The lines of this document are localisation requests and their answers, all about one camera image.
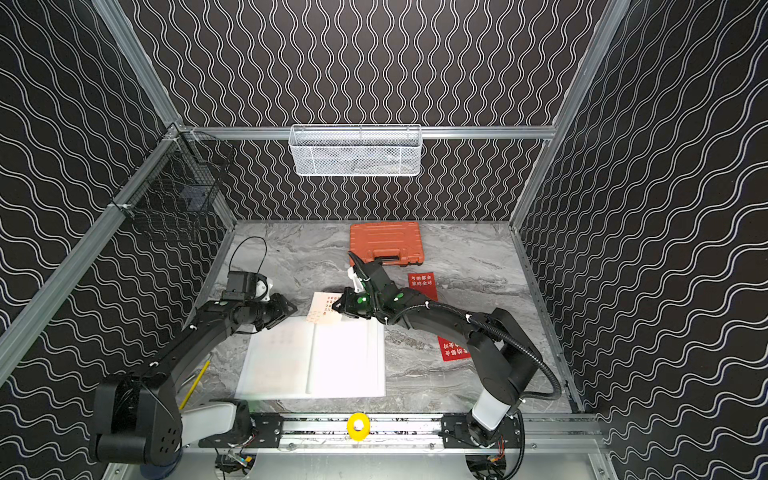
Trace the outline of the white photo album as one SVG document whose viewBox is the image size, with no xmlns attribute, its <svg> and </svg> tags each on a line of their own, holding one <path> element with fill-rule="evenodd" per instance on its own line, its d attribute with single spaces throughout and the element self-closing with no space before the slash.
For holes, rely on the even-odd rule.
<svg viewBox="0 0 768 480">
<path fill-rule="evenodd" d="M 383 397 L 384 327 L 291 317 L 252 336 L 235 395 L 246 400 Z"/>
</svg>

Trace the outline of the beige card small red text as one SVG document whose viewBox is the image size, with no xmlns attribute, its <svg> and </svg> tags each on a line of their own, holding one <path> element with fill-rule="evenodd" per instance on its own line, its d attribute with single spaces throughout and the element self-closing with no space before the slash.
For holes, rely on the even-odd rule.
<svg viewBox="0 0 768 480">
<path fill-rule="evenodd" d="M 315 292 L 306 320 L 317 325 L 339 323 L 342 315 L 333 309 L 333 304 L 340 298 L 340 293 Z"/>
</svg>

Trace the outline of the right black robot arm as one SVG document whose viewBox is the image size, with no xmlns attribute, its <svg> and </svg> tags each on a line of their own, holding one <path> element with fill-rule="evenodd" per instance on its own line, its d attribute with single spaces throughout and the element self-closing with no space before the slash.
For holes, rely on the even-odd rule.
<svg viewBox="0 0 768 480">
<path fill-rule="evenodd" d="M 381 261 L 349 252 L 355 285 L 344 289 L 332 309 L 344 316 L 434 334 L 465 349 L 482 392 L 470 417 L 491 433 L 528 399 L 555 401 L 563 387 L 512 314 L 502 308 L 471 311 L 398 286 Z"/>
</svg>

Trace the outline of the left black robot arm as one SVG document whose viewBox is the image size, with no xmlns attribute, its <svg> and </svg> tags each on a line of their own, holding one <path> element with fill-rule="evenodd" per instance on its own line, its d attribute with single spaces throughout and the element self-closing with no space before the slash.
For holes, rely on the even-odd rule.
<svg viewBox="0 0 768 480">
<path fill-rule="evenodd" d="M 281 294 L 273 294 L 267 302 L 206 302 L 190 325 L 147 365 L 108 375 L 97 385 L 90 459 L 157 467 L 174 463 L 182 447 L 182 417 L 176 402 L 180 383 L 240 327 L 270 329 L 296 312 L 296 305 Z"/>
</svg>

